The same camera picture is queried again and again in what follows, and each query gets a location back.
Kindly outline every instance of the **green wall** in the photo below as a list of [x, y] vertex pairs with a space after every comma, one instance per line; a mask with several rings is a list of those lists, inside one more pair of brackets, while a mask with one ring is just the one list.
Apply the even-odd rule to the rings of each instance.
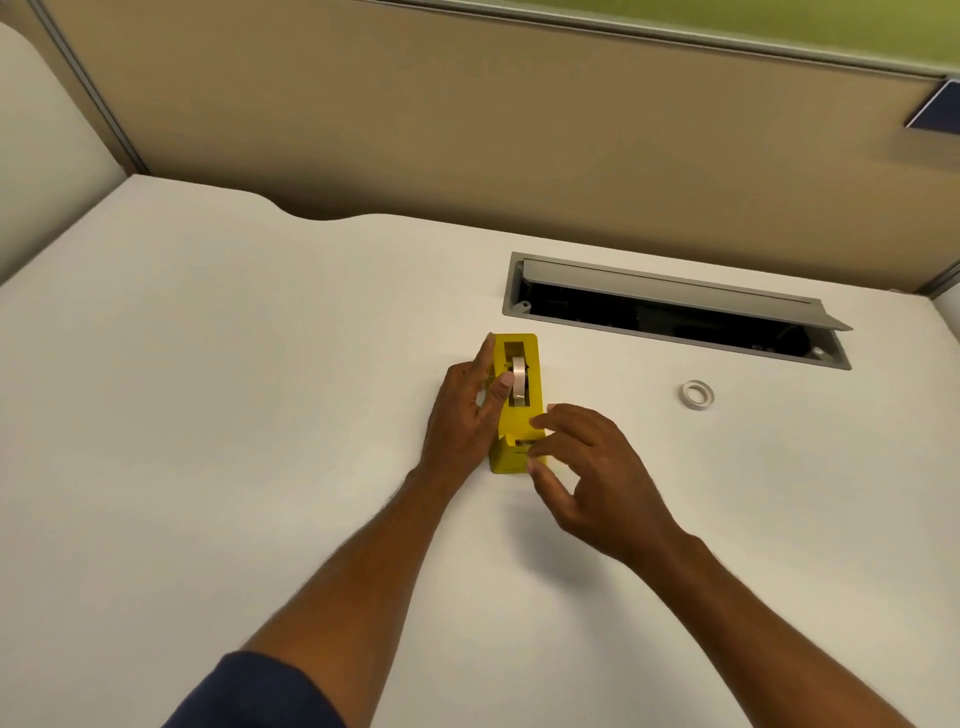
[[537, 4], [960, 68], [960, 0], [542, 0]]

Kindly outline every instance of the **white tape roll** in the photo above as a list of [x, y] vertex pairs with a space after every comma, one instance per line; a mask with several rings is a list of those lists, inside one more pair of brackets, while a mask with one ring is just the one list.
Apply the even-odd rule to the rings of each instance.
[[715, 397], [709, 384], [691, 379], [680, 388], [680, 399], [690, 409], [705, 410], [713, 404]]
[[527, 362], [522, 356], [514, 357], [514, 404], [526, 404]]

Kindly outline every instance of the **wrist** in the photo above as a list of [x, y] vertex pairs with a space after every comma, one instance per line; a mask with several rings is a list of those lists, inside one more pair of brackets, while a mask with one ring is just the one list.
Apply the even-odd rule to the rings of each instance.
[[699, 538], [676, 525], [656, 546], [638, 549], [627, 566], [656, 591], [658, 586], [676, 582], [690, 573], [706, 548]]
[[417, 466], [407, 474], [406, 482], [414, 488], [422, 488], [444, 495], [453, 497], [464, 484], [467, 478], [459, 475], [450, 469], [438, 468], [429, 463], [419, 462]]

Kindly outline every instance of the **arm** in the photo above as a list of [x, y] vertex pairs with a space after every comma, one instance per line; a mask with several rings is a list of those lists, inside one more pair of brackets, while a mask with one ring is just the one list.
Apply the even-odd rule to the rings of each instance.
[[[756, 728], [911, 724], [778, 617], [673, 520], [623, 433], [569, 404], [531, 421], [554, 430], [530, 448], [528, 470], [560, 527], [623, 562], [703, 648]], [[580, 476], [573, 494], [542, 463]]]
[[472, 362], [450, 367], [420, 463], [244, 647], [302, 670], [348, 728], [370, 725], [434, 531], [496, 434], [513, 374], [501, 375], [477, 407], [492, 352], [491, 334]]

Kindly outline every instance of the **hand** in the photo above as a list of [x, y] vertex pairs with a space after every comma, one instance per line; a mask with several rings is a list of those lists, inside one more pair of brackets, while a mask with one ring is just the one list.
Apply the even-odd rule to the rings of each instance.
[[433, 404], [426, 424], [418, 470], [463, 485], [484, 459], [500, 421], [514, 373], [504, 372], [491, 385], [483, 406], [476, 400], [493, 364], [493, 334], [488, 334], [473, 361], [454, 364]]
[[[619, 428], [592, 409], [551, 404], [530, 424], [554, 430], [529, 451], [527, 470], [557, 524], [641, 577], [686, 535]], [[580, 476], [573, 495], [536, 458], [553, 455]]]

